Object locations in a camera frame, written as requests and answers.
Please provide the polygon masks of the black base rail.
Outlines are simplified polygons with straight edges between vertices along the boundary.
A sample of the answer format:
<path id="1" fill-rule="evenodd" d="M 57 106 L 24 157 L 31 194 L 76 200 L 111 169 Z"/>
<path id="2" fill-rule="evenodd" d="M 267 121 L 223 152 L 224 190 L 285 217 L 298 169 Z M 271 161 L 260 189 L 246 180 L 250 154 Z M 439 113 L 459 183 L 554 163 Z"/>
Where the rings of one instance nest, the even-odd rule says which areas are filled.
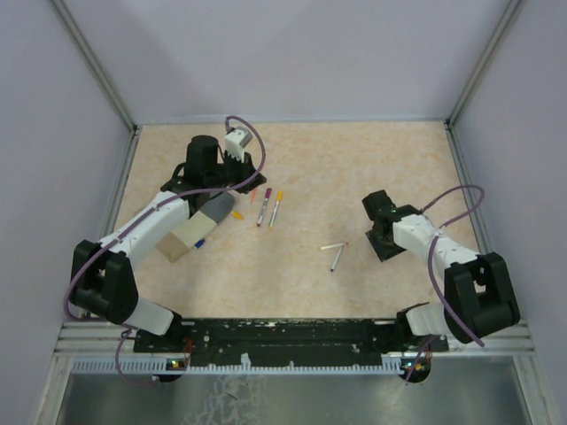
<path id="1" fill-rule="evenodd" d="M 393 319 L 189 319 L 164 336 L 136 332 L 135 353 L 181 353 L 194 367 L 373 367 L 427 340 Z"/>

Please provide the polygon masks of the white pen yellow end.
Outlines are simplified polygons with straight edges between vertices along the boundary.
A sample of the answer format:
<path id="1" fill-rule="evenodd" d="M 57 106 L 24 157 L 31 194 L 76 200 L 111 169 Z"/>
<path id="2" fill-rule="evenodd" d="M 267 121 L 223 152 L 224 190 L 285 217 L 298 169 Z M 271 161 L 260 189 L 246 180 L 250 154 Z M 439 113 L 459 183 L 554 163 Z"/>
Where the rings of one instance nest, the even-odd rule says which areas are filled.
<path id="1" fill-rule="evenodd" d="M 268 224 L 269 229 L 272 229 L 275 225 L 276 216 L 277 216 L 278 209 L 279 209 L 279 206 L 281 204 L 281 201 L 283 199 L 283 195 L 284 195 L 284 192 L 282 190 L 278 190 L 277 195 L 276 195 L 276 202 L 275 202 L 275 205 L 274 205 L 274 209 L 273 209 L 273 212 L 271 214 L 270 221 L 269 221 L 269 224 Z"/>

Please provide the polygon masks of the white pen blue end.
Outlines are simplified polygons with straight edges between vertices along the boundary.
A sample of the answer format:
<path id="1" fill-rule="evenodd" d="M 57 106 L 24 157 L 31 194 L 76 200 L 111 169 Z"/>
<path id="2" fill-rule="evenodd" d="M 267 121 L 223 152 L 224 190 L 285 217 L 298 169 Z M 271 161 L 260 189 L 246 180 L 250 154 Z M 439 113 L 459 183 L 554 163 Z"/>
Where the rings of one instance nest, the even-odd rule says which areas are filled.
<path id="1" fill-rule="evenodd" d="M 345 248 L 344 245 L 343 245 L 343 246 L 340 246 L 340 247 L 338 248 L 338 251 L 337 251 L 337 253 L 336 253 L 336 256 L 335 256 L 335 258 L 334 258 L 334 260 L 333 260 L 333 262 L 332 262 L 332 264 L 331 264 L 331 267 L 330 267 L 330 271 L 331 271 L 331 272 L 335 272 L 335 270 L 337 269 L 338 262 L 339 262 L 340 259 L 341 259 L 341 256 L 342 256 L 342 254 L 343 254 L 344 248 Z"/>

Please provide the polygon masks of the folded grey beige cloth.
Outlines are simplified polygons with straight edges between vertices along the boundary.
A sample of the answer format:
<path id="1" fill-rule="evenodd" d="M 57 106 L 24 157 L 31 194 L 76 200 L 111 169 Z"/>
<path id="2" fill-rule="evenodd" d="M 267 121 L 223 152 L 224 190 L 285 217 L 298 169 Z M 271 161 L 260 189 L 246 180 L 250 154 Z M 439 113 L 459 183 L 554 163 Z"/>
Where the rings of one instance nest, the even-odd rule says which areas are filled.
<path id="1" fill-rule="evenodd" d="M 236 204 L 236 198 L 223 192 L 207 201 L 187 221 L 168 232 L 155 248 L 170 263 L 175 263 L 213 232 L 226 219 Z"/>

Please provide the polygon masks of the orange pen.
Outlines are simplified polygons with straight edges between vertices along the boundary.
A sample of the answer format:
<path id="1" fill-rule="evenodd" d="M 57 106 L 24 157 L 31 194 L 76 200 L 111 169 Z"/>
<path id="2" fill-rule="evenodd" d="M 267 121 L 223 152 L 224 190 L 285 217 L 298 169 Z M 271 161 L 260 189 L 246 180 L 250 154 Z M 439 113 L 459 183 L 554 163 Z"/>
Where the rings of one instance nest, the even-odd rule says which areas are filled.
<path id="1" fill-rule="evenodd" d="M 251 204 L 254 203 L 255 198 L 257 197 L 257 194 L 258 194 L 258 188 L 254 189 L 254 190 L 252 191 L 251 198 L 250 198 Z"/>

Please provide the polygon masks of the white pen dark tip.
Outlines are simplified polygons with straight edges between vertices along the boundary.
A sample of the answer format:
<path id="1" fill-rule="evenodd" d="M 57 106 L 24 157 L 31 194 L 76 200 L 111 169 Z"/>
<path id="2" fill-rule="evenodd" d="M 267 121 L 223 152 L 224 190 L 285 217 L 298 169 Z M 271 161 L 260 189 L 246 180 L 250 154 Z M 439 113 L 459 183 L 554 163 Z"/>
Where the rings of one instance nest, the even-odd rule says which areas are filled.
<path id="1" fill-rule="evenodd" d="M 346 245 L 348 245 L 348 243 L 332 243 L 332 244 L 321 246 L 319 248 L 319 250 L 325 251 L 325 250 L 329 250 L 329 249 L 341 248 L 341 247 L 344 247 Z"/>

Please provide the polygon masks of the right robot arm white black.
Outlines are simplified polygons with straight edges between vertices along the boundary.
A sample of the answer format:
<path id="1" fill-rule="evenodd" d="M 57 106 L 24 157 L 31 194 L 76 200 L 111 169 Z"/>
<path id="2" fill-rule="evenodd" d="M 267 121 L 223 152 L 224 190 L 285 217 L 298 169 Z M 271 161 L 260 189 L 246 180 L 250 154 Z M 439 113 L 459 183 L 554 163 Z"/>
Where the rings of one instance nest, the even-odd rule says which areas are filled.
<path id="1" fill-rule="evenodd" d="M 398 312 L 397 343 L 413 351 L 427 336 L 452 336 L 463 344 L 483 344 L 483 337 L 520 321 L 517 298 L 505 259 L 496 252 L 481 254 L 436 227 L 424 208 L 397 206 L 383 190 L 362 200 L 372 221 L 366 237 L 381 261 L 408 251 L 426 265 L 436 303 Z"/>

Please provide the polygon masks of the aluminium frame rail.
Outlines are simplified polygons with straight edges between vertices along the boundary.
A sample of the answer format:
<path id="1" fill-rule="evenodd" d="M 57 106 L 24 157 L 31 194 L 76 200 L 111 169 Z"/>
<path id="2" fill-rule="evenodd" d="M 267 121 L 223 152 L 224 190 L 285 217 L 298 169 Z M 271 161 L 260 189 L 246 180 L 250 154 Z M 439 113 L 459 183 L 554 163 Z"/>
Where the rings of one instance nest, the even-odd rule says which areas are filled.
<path id="1" fill-rule="evenodd" d="M 54 352 L 58 355 L 106 355 L 117 348 L 124 328 L 101 323 L 64 322 Z M 445 337 L 448 356 L 533 355 L 535 346 L 526 323 L 506 328 L 483 338 L 484 347 L 463 344 L 452 336 Z"/>

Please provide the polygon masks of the magenta marker pen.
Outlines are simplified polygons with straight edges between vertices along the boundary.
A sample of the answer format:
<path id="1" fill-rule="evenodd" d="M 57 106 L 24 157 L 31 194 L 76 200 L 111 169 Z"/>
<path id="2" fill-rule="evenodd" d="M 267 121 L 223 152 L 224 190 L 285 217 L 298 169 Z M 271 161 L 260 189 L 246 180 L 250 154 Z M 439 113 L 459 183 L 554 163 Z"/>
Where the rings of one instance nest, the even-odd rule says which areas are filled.
<path id="1" fill-rule="evenodd" d="M 265 194 L 264 194 L 264 198 L 262 200 L 259 216 L 258 216 L 258 219 L 256 221 L 256 226 L 258 228 L 261 227 L 262 222 L 264 221 L 271 193 L 272 193 L 272 188 L 267 188 L 266 191 L 265 191 Z"/>

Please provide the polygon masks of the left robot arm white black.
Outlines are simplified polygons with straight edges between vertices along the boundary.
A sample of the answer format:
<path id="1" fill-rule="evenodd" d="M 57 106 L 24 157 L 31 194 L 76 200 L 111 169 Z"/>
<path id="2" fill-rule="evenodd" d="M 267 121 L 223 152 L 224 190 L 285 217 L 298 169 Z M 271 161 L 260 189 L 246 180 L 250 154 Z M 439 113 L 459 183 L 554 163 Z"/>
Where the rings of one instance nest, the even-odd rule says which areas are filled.
<path id="1" fill-rule="evenodd" d="M 165 351 L 178 349 L 180 315 L 139 294 L 135 268 L 153 248 L 179 259 L 230 215 L 234 191 L 246 194 L 266 182 L 245 151 L 251 140 L 244 127 L 230 129 L 223 145 L 209 135 L 193 137 L 185 161 L 143 210 L 112 234 L 75 247 L 65 305 L 144 330 Z"/>

